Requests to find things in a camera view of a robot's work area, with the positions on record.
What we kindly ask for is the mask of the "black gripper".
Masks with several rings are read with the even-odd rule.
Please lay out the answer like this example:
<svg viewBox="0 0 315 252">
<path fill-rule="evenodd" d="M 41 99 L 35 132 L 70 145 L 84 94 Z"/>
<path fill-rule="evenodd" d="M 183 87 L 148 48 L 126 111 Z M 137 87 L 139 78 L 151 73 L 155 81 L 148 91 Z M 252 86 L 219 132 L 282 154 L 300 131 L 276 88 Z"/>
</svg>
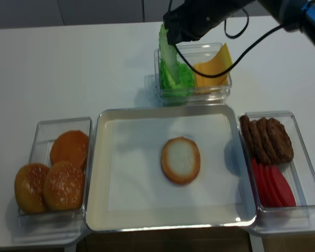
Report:
<svg viewBox="0 0 315 252">
<path fill-rule="evenodd" d="M 200 40 L 225 18 L 225 1 L 185 1 L 176 9 L 169 9 L 163 15 L 167 42 L 170 45 L 176 45 L 181 42 Z"/>
</svg>

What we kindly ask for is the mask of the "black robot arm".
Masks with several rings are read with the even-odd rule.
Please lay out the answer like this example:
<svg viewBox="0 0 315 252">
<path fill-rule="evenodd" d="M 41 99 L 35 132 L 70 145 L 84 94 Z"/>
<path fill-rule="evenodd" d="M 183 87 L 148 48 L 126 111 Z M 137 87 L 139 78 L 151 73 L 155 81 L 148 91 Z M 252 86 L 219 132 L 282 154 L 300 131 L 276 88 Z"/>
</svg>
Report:
<svg viewBox="0 0 315 252">
<path fill-rule="evenodd" d="M 252 1 L 185 1 L 168 10 L 163 23 L 170 45 L 200 40 L 211 29 Z M 288 32 L 300 30 L 315 46 L 315 1 L 259 1 Z"/>
</svg>

